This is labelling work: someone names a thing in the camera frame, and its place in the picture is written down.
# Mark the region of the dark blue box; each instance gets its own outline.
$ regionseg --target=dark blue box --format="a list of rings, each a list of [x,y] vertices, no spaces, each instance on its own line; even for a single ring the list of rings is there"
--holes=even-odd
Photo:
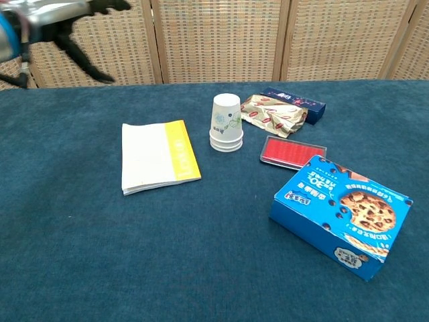
[[[273,89],[268,87],[261,95],[272,97],[273,99],[278,99],[280,101],[293,104],[299,107],[306,107],[308,109],[308,115],[306,118],[306,123],[316,124],[316,122],[322,118],[326,104],[313,101],[311,99],[306,99],[304,97],[296,96],[295,94],[279,91],[278,89]]]
[[[270,217],[370,280],[383,266],[412,200],[315,156],[275,194]]]

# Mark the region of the notebook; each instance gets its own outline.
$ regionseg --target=notebook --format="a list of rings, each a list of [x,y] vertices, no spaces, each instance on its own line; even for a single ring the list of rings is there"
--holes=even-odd
[[[147,189],[201,179],[183,120],[122,125],[122,191]]]

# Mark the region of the cookie box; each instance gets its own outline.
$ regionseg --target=cookie box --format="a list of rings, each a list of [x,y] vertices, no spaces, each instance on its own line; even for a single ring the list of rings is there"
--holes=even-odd
[[[274,197],[270,218],[364,280],[383,266],[413,201],[314,156]]]
[[[306,99],[305,97],[299,97],[295,94],[279,91],[278,89],[273,89],[271,87],[268,87],[263,90],[261,95],[308,109],[308,114],[305,122],[312,125],[316,124],[316,122],[322,118],[324,110],[326,108],[325,103]]]

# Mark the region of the table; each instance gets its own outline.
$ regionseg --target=table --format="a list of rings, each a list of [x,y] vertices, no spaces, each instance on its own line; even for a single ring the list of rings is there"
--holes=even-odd
[[[243,123],[208,141],[212,98],[271,86],[327,104],[290,136],[411,196],[364,282],[269,219],[295,173]],[[0,92],[2,321],[424,321],[429,315],[429,82],[141,85]],[[202,180],[124,197],[121,125],[185,121]]]

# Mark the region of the gold foil package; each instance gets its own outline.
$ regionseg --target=gold foil package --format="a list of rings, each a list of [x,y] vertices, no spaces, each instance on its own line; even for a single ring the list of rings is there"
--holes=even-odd
[[[242,119],[282,138],[298,131],[307,113],[305,107],[263,95],[252,95],[241,105]]]

